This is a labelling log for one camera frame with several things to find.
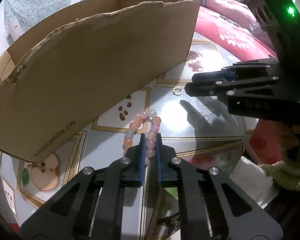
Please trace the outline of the pink floral quilt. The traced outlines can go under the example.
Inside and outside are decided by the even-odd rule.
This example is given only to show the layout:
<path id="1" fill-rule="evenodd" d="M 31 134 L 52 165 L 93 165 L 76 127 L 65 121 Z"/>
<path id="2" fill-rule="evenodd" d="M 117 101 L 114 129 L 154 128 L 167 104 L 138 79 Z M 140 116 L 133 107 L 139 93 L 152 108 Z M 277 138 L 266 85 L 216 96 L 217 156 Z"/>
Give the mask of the pink floral quilt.
<path id="1" fill-rule="evenodd" d="M 275 57 L 267 35 L 253 33 L 256 18 L 249 8 L 232 0 L 199 0 L 195 32 L 210 39 L 241 61 Z"/>

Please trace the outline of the brown cardboard box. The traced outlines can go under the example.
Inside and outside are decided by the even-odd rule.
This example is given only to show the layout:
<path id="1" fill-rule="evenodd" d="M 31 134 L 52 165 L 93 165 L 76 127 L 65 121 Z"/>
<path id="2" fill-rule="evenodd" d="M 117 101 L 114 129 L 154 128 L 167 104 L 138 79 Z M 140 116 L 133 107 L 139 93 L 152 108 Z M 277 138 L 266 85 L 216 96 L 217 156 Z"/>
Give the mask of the brown cardboard box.
<path id="1" fill-rule="evenodd" d="M 85 0 L 0 56 L 0 151 L 39 162 L 188 54 L 198 0 Z"/>

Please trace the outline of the teal floral hanging cloth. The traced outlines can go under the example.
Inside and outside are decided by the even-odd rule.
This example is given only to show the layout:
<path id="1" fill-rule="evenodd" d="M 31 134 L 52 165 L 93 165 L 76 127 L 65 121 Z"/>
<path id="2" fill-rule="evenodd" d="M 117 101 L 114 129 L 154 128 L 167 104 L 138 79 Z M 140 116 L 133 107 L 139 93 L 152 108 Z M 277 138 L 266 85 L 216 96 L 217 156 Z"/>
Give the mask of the teal floral hanging cloth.
<path id="1" fill-rule="evenodd" d="M 34 25 L 68 7 L 71 0 L 4 0 L 4 25 L 10 31 L 13 24 L 26 32 Z"/>

